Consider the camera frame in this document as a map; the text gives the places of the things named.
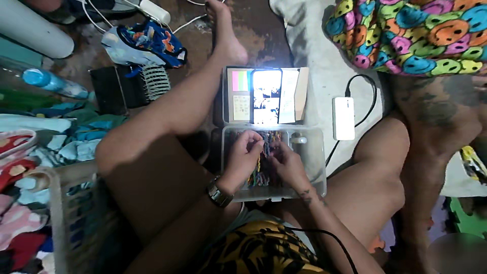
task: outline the colorful smiley print shorts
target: colorful smiley print shorts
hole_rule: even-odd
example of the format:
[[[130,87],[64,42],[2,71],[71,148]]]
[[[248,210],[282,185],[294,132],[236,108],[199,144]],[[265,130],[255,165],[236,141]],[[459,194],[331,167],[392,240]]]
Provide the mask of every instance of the colorful smiley print shorts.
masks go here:
[[[487,73],[487,0],[342,0],[326,32],[359,68]]]

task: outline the metal watch band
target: metal watch band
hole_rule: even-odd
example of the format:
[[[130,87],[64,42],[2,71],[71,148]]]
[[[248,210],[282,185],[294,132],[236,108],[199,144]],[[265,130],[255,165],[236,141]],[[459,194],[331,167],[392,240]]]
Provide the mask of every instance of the metal watch band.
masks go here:
[[[216,180],[218,180],[218,178],[220,178],[220,176],[211,180],[210,184],[206,187],[206,192],[213,203],[219,207],[226,207],[233,200],[233,195],[227,196],[216,187]]]

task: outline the smartphone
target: smartphone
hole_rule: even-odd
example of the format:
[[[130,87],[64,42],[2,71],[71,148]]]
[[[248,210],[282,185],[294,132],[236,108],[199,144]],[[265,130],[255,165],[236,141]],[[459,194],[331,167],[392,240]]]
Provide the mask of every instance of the smartphone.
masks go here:
[[[282,69],[256,69],[250,74],[250,120],[258,125],[277,125],[281,102]]]

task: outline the green foam mat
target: green foam mat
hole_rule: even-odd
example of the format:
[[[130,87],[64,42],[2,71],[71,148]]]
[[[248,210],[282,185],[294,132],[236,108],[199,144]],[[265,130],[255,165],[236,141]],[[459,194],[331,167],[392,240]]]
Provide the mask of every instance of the green foam mat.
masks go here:
[[[457,221],[454,221],[457,231],[473,234],[487,240],[487,219],[481,219],[475,213],[468,216],[463,211],[458,198],[451,198],[450,210],[457,217]]]

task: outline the tattooed arm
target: tattooed arm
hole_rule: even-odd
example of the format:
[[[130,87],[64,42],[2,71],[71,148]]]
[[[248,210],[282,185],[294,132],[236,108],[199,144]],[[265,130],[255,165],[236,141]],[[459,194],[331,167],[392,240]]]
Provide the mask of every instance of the tattooed arm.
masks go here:
[[[337,216],[335,216],[333,211],[327,206],[325,200],[316,193],[315,188],[309,182],[306,188],[299,194],[303,202],[308,206],[317,228],[331,232],[340,239],[354,261],[358,273],[383,274],[384,272],[381,267],[372,258],[367,249],[353,236]],[[353,273],[345,253],[335,239],[325,234],[317,235],[317,239],[326,248],[335,267],[342,274]]]
[[[283,142],[275,142],[271,146],[275,150],[271,152],[270,160],[276,167],[277,173],[300,195],[309,208],[317,227],[333,233],[340,239],[360,274],[383,274],[381,267],[367,249],[335,216],[324,199],[316,193],[316,189],[306,176],[300,156]],[[325,234],[319,234],[317,238],[321,246],[328,251],[335,267],[342,274],[352,274],[350,263],[337,241]]]

